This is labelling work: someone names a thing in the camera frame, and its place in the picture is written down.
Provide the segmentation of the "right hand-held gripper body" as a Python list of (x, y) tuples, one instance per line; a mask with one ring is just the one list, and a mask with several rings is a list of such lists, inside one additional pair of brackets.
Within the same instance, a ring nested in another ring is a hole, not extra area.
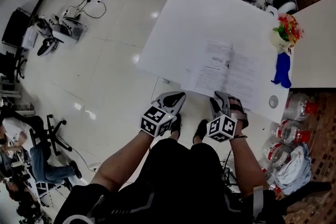
[(207, 136), (217, 142), (232, 139), (236, 130), (234, 113), (230, 112), (229, 115), (226, 115), (222, 111), (218, 113), (212, 111), (212, 117), (213, 119), (207, 123)]

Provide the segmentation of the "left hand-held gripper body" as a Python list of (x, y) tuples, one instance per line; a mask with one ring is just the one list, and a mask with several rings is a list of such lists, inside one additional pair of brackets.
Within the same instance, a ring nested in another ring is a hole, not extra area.
[(171, 129), (175, 120), (176, 109), (174, 107), (160, 107), (157, 102), (154, 102), (141, 116), (141, 131), (152, 137), (162, 136)]

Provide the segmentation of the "person's right hand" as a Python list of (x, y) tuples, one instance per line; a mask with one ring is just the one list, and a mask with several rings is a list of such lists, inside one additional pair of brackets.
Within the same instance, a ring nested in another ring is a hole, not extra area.
[(241, 130), (245, 129), (248, 125), (247, 113), (244, 111), (241, 101), (235, 97), (229, 96), (230, 114), (241, 125)]

